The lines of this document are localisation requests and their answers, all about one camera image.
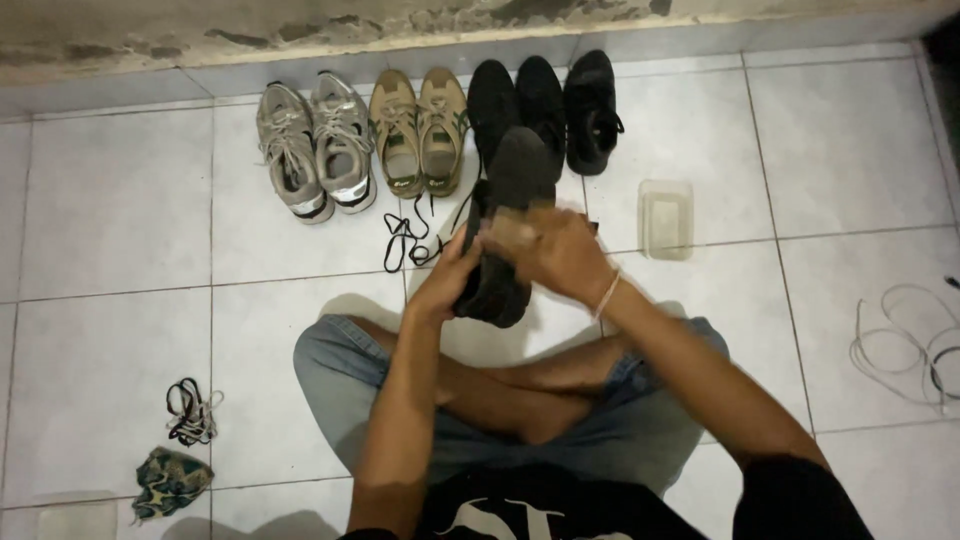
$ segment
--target gray sneaker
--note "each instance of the gray sneaker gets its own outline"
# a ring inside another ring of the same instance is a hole
[[[256,112],[260,151],[276,194],[308,224],[323,223],[334,209],[317,177],[312,127],[310,111],[298,93],[281,83],[267,85]]]
[[[376,199],[370,173],[373,152],[370,114],[360,95],[336,75],[323,71],[310,93],[313,140],[320,184],[345,213]]]

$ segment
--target black sneaker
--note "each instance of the black sneaker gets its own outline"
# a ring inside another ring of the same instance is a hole
[[[573,172],[598,175],[607,168],[623,122],[616,115],[616,90],[610,59],[600,50],[580,57],[564,85],[566,162]]]
[[[511,127],[521,125],[514,80],[499,61],[484,61],[473,72],[467,90],[467,118],[484,170],[490,169],[500,139]]]
[[[543,141],[528,128],[513,127],[502,137],[487,173],[490,178],[478,180],[473,189],[464,253],[481,221],[492,218],[498,207],[527,209],[533,201],[555,200],[556,187],[547,174],[550,160]],[[453,304],[453,313],[509,328],[523,318],[529,303],[530,283],[516,280],[510,262],[484,253]]]
[[[543,57],[530,57],[516,74],[516,95],[520,120],[543,141],[550,151],[550,176],[554,183],[564,172],[566,115],[564,90],[557,74]]]

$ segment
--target light blue jeans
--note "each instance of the light blue jeans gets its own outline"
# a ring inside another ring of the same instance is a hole
[[[685,322],[728,355],[727,344],[707,319]],[[390,356],[347,317],[324,315],[297,341],[294,367],[324,437],[354,471]],[[703,428],[661,387],[643,359],[626,354],[614,365],[603,397],[587,418],[543,445],[484,433],[438,409],[428,483],[476,466],[551,463],[580,479],[643,484],[662,496],[702,434]]]

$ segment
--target patterned cloth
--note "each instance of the patterned cloth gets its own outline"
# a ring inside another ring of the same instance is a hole
[[[200,497],[213,481],[213,469],[187,454],[156,447],[136,469],[143,492],[133,501],[135,521],[169,516]]]

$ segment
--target sneaker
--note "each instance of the sneaker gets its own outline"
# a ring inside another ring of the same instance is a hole
[[[550,151],[550,176],[556,182],[564,172],[566,115],[564,90],[550,62],[543,57],[524,61],[516,74],[516,95],[523,125]]]
[[[550,151],[529,128],[511,128],[501,139],[493,158],[488,180],[477,181],[471,195],[464,253],[473,243],[484,219],[496,209],[528,209],[534,201],[552,204],[556,198],[549,175]],[[516,270],[507,260],[492,253],[480,256],[467,277],[464,292],[453,304],[453,313],[509,328],[519,322],[530,303],[530,283],[516,280]]]
[[[333,203],[320,185],[311,140],[313,123],[303,98],[283,84],[270,83],[260,98],[256,130],[276,194],[303,223],[322,223]]]
[[[370,98],[370,118],[387,187],[401,199],[416,197],[423,191],[417,96],[406,75],[395,69],[380,74]]]
[[[370,174],[373,138],[367,105],[342,79],[321,72],[310,93],[310,108],[320,185],[343,212],[365,209],[376,199],[376,179]]]
[[[607,168],[623,122],[616,115],[610,59],[600,50],[580,57],[564,85],[566,162],[575,173],[593,176]]]
[[[513,126],[522,125],[514,80],[499,61],[483,61],[473,71],[467,90],[467,115],[480,161],[489,170],[500,139]]]
[[[460,184],[469,129],[467,98],[449,69],[434,67],[423,77],[417,110],[423,185],[434,197],[446,197]]]

